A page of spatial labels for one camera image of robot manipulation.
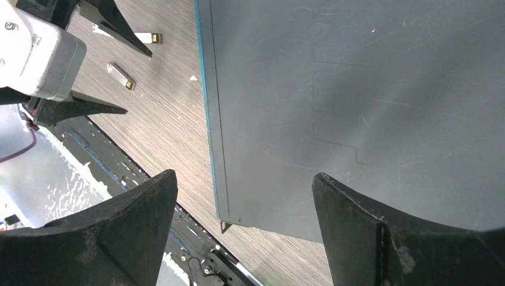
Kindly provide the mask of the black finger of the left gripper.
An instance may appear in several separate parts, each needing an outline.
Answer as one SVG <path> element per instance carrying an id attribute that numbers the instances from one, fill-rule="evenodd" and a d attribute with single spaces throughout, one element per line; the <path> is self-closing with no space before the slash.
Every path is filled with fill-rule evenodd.
<path id="1" fill-rule="evenodd" d="M 75 117 L 101 113 L 126 114 L 127 110 L 110 102 L 77 91 L 71 91 L 63 101 L 32 97 L 29 100 L 29 112 L 36 125 L 51 127 L 58 122 Z"/>
<path id="2" fill-rule="evenodd" d="M 79 1 L 79 6 L 82 17 L 128 47 L 152 57 L 152 51 L 135 35 L 115 1 L 83 0 Z"/>

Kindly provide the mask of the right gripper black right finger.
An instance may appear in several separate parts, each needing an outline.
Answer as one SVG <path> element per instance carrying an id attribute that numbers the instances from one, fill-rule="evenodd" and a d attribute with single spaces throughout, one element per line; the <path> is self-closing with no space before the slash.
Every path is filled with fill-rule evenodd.
<path id="1" fill-rule="evenodd" d="M 334 285 L 503 285 L 504 229 L 412 216 L 325 173 L 313 200 Z"/>

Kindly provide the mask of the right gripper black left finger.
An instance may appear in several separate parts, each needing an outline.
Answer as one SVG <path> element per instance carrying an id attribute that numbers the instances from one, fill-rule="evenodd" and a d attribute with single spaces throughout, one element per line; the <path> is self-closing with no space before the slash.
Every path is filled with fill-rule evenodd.
<path id="1" fill-rule="evenodd" d="M 1 233 L 2 285 L 155 285 L 177 199 L 165 170 L 46 223 Z"/>

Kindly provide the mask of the silver transceiver module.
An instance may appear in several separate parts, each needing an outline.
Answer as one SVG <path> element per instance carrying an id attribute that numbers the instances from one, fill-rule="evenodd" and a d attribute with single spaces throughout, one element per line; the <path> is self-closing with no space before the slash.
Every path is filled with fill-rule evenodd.
<path id="1" fill-rule="evenodd" d="M 108 74 L 115 78 L 115 80 L 118 81 L 122 86 L 130 91 L 134 90 L 136 85 L 135 81 L 119 66 L 117 66 L 115 63 L 109 62 L 106 69 Z"/>
<path id="2" fill-rule="evenodd" d="M 136 32 L 135 36 L 145 44 L 151 44 L 151 43 L 162 43 L 162 38 L 161 34 L 159 33 L 148 33 L 148 32 Z"/>

